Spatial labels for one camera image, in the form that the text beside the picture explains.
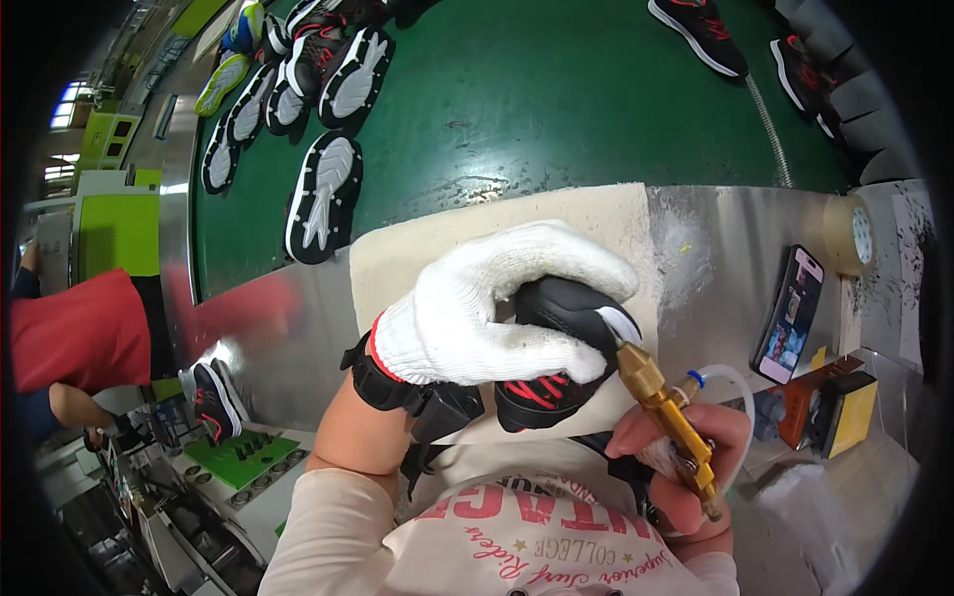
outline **masking tape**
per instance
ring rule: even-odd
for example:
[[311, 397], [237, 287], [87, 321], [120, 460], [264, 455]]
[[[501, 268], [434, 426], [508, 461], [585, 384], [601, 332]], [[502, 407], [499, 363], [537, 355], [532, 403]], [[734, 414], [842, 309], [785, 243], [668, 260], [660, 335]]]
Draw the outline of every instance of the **masking tape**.
[[875, 266], [875, 231], [861, 197], [829, 197], [822, 220], [825, 249], [835, 270], [844, 276], [868, 275]]

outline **cable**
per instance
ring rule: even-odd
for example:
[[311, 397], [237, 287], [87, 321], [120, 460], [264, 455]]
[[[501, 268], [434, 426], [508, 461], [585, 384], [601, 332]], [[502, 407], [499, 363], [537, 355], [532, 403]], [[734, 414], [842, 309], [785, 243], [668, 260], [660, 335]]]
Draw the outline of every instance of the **cable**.
[[752, 94], [752, 99], [756, 102], [758, 115], [762, 118], [762, 125], [769, 135], [769, 142], [772, 143], [772, 153], [775, 154], [776, 159], [777, 184], [782, 188], [794, 188], [792, 175], [788, 172], [788, 161], [785, 159], [785, 151], [781, 148], [781, 141], [778, 139], [775, 124], [772, 123], [772, 116], [769, 115], [769, 110], [765, 107], [765, 101], [762, 100], [762, 94], [759, 92], [756, 80], [752, 78], [751, 73], [745, 75], [745, 84], [749, 88], [749, 93]]

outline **neon green shoe sole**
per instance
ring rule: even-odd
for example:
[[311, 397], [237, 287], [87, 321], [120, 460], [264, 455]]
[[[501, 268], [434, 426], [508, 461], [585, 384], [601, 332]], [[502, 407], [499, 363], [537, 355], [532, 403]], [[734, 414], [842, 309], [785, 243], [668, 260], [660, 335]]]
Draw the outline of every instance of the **neon green shoe sole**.
[[196, 114], [203, 117], [214, 114], [221, 105], [222, 98], [245, 78], [248, 67], [248, 57], [240, 53], [223, 60], [196, 100]]

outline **red stripe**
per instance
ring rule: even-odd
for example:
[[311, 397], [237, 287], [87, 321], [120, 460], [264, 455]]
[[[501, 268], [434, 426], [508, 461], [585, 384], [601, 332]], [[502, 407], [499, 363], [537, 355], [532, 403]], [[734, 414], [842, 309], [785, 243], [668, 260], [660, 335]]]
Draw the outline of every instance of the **red stripe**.
[[555, 398], [559, 400], [560, 398], [563, 397], [563, 394], [560, 393], [560, 390], [554, 387], [553, 385], [551, 385], [549, 382], [547, 382], [545, 378], [541, 377], [538, 380], [544, 387], [547, 387], [547, 391], [549, 391]]
[[395, 381], [397, 381], [397, 382], [407, 382], [407, 381], [404, 380], [404, 379], [399, 379], [398, 377], [396, 377], [396, 376], [394, 375], [394, 373], [392, 373], [391, 371], [387, 370], [387, 367], [384, 366], [384, 363], [383, 363], [383, 362], [381, 362], [381, 357], [378, 356], [378, 349], [375, 347], [374, 338], [375, 338], [375, 336], [378, 335], [378, 321], [381, 320], [381, 315], [383, 315], [383, 314], [384, 314], [384, 312], [381, 312], [381, 314], [378, 315], [378, 317], [377, 317], [376, 319], [374, 319], [374, 324], [371, 325], [371, 337], [369, 337], [369, 338], [367, 339], [368, 344], [371, 346], [371, 358], [374, 359], [374, 363], [378, 365], [378, 368], [380, 368], [382, 371], [384, 371], [384, 373], [385, 373], [386, 375], [388, 375], [390, 378], [392, 378], [393, 380], [395, 380]]
[[544, 406], [548, 410], [556, 409], [555, 405], [553, 405], [552, 403], [549, 403], [548, 401], [545, 401], [543, 398], [533, 393], [533, 391], [529, 387], [527, 387], [527, 384], [525, 382], [518, 380], [517, 383], [518, 384], [513, 384], [512, 381], [508, 380], [507, 382], [504, 383], [504, 387], [509, 389], [513, 393], [517, 394], [521, 398], [524, 398], [525, 400], [536, 401], [537, 403]]

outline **window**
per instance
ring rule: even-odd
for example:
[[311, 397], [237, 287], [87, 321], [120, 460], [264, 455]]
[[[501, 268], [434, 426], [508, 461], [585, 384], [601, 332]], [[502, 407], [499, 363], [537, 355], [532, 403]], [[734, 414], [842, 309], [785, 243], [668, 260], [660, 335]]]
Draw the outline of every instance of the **window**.
[[63, 159], [65, 161], [69, 161], [70, 163], [63, 166], [50, 166], [47, 168], [46, 172], [43, 173], [43, 178], [45, 180], [56, 180], [57, 178], [65, 178], [75, 174], [76, 166], [73, 164], [75, 164], [76, 160], [79, 159], [79, 154], [51, 155], [51, 157]]
[[69, 128], [70, 122], [73, 121], [73, 107], [76, 104], [76, 100], [85, 98], [92, 94], [93, 89], [91, 89], [86, 83], [73, 81], [67, 85], [66, 90], [63, 92], [63, 96], [60, 97], [60, 103], [58, 103], [56, 105], [56, 109], [53, 110], [53, 117], [50, 120], [50, 128], [54, 131]]

